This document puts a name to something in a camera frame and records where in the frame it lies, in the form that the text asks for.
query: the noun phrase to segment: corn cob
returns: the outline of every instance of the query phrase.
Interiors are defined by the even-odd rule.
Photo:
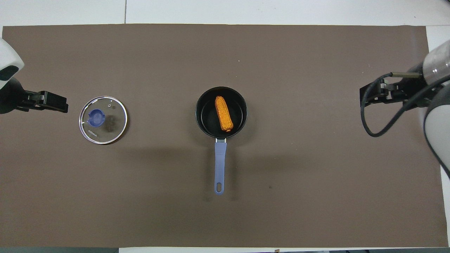
[[[220,128],[223,131],[229,132],[233,129],[233,122],[230,118],[230,113],[228,112],[228,107],[226,106],[225,99],[221,96],[216,97],[216,111],[217,116],[220,121]]]

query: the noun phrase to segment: blue knob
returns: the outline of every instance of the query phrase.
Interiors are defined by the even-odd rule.
[[[105,122],[105,114],[100,109],[94,109],[89,113],[89,125],[99,127]]]

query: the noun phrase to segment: blue handle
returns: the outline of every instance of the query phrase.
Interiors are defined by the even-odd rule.
[[[226,142],[216,142],[216,170],[214,173],[214,191],[217,195],[224,193]]]

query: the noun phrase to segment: black frying pan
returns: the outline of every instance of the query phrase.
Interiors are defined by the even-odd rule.
[[[217,96],[222,96],[227,104],[234,125],[230,132],[221,129],[215,105]],[[214,146],[216,152],[214,191],[221,195],[224,192],[226,138],[237,134],[244,127],[247,120],[247,105],[237,91],[228,87],[214,87],[207,90],[198,99],[195,107],[195,119],[203,132],[216,139]]]

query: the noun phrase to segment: brown mat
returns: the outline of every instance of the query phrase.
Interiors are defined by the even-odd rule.
[[[89,25],[5,27],[25,89],[69,113],[0,124],[0,246],[447,246],[439,166],[417,110],[385,136],[359,88],[427,54],[424,27]],[[229,86],[248,120],[230,138],[225,193],[198,97]],[[95,145],[78,116],[109,95],[126,135]],[[380,129],[399,104],[371,106]]]

